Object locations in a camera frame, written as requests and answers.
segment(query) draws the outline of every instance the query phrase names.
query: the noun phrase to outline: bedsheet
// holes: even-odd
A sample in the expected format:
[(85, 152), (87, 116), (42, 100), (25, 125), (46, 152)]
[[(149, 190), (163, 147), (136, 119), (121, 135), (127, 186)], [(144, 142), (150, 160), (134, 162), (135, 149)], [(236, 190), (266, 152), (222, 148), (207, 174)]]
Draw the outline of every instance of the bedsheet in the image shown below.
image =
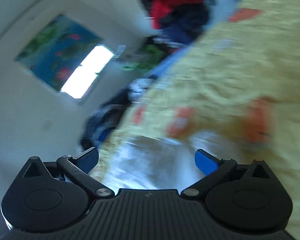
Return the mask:
[(165, 89), (156, 85), (144, 96), (141, 123), (132, 122), (138, 105), (127, 110), (90, 175), (102, 181), (111, 156), (127, 138), (166, 137), (176, 107), (195, 109), (185, 138), (211, 129), (240, 145), (247, 105), (269, 96), (275, 101), (270, 148), (242, 149), (233, 159), (267, 162), (293, 200), (286, 230), (300, 240), (300, 0), (243, 0), (240, 7), (261, 13), (253, 19), (218, 24), (203, 35), (169, 70), (170, 76), (161, 78)]

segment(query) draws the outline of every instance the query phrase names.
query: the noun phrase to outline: bed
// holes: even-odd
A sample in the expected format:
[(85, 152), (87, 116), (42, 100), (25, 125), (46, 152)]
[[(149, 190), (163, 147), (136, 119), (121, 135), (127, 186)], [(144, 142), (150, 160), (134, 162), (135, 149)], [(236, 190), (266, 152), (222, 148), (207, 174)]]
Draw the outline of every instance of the bed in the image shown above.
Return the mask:
[(240, 145), (241, 117), (260, 96), (274, 99), (272, 144), (267, 149), (233, 156), (238, 163), (264, 159), (293, 200), (286, 230), (300, 239), (300, 0), (243, 0), (240, 8), (260, 10), (252, 19), (224, 22), (203, 35), (143, 97), (142, 122), (132, 122), (130, 107), (118, 128), (99, 150), (90, 173), (103, 181), (111, 157), (130, 137), (167, 136), (176, 107), (193, 107), (188, 134), (211, 129)]

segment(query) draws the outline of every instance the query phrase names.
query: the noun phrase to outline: yellow blanket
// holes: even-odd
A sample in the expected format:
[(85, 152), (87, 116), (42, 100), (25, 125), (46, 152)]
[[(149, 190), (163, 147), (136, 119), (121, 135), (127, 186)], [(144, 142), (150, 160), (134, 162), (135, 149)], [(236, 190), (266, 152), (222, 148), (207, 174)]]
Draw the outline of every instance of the yellow blanket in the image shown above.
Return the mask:
[(254, 19), (222, 23), (203, 35), (172, 67), (172, 83), (144, 97), (139, 125), (131, 107), (100, 150), (91, 176), (101, 180), (108, 160), (123, 140), (137, 135), (160, 138), (174, 108), (195, 108), (191, 132), (214, 129), (240, 143), (240, 117), (259, 96), (275, 99), (271, 149), (233, 156), (238, 163), (264, 159), (293, 200), (286, 230), (300, 240), (300, 0), (243, 0), (241, 8), (261, 10)]

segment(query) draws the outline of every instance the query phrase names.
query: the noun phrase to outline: ribbed black surface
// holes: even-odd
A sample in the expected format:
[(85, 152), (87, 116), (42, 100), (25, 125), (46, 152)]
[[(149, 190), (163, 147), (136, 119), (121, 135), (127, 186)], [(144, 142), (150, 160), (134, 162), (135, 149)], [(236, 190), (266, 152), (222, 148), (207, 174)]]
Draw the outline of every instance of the ribbed black surface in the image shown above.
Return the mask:
[(90, 213), (71, 228), (50, 234), (18, 230), (4, 240), (291, 240), (284, 231), (247, 236), (213, 221), (197, 201), (180, 198), (176, 190), (121, 190), (98, 200)]

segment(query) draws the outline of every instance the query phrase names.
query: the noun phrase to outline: window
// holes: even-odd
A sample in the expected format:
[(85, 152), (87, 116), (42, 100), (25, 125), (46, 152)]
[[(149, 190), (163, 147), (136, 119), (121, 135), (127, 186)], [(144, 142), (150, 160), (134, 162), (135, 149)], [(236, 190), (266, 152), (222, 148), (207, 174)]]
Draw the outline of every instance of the window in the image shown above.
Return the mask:
[(96, 46), (74, 70), (61, 91), (75, 99), (82, 98), (113, 55), (105, 46)]

